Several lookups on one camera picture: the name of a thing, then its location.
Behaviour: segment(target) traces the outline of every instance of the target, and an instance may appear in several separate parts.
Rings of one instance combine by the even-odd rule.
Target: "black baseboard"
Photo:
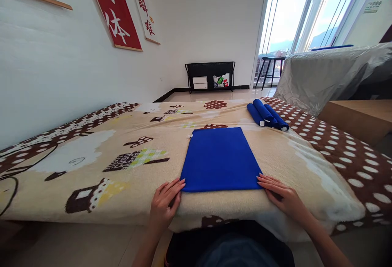
[[[249,89],[249,85],[234,85],[232,86],[233,89]],[[170,97],[173,93],[175,92],[180,92],[180,91],[190,91],[189,87],[183,87],[183,88],[173,88],[171,91],[168,91],[167,93],[165,93],[163,96],[161,96],[159,99],[155,100],[154,102],[163,102],[164,100],[166,100],[168,97]],[[192,90],[192,92],[194,91],[219,91],[217,90],[213,90],[213,89],[194,89]]]

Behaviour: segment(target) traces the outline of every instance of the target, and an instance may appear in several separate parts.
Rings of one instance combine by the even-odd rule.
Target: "wooden cabinet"
[[[329,101],[318,118],[376,147],[391,138],[392,100]]]

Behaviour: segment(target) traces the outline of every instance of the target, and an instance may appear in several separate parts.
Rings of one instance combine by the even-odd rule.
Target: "woman's right hand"
[[[305,207],[295,189],[288,187],[276,178],[261,173],[257,179],[258,184],[265,189],[268,199],[303,228],[310,220],[315,219]]]

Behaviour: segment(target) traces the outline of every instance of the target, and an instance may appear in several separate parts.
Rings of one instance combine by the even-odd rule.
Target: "person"
[[[293,188],[271,176],[260,174],[257,179],[257,183],[265,189],[268,199],[308,233],[324,266],[352,266],[319,221],[305,207]],[[185,180],[177,178],[170,183],[162,184],[156,190],[151,202],[147,231],[133,267],[151,266],[158,242],[180,205],[181,189],[184,186]],[[253,235],[258,232],[255,230],[255,225],[260,227],[261,235]],[[209,234],[214,231],[218,235],[211,239]],[[175,235],[177,234],[173,235],[167,256],[171,250],[172,258],[182,257],[188,262],[184,264],[165,263],[167,266],[294,266],[289,248],[254,221],[243,220],[214,228],[185,231],[178,234],[179,243],[171,248]],[[199,245],[203,253],[198,252],[197,242],[200,238]]]

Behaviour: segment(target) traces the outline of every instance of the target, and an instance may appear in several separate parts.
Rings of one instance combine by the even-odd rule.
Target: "blanket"
[[[389,157],[297,107],[261,100],[289,131],[257,125],[246,109],[252,100],[118,103],[4,149],[0,219],[145,225],[155,189],[181,175],[188,135],[241,127],[263,173],[294,188],[330,234],[389,224]],[[309,240],[262,189],[184,192],[170,229],[239,219],[284,241]]]

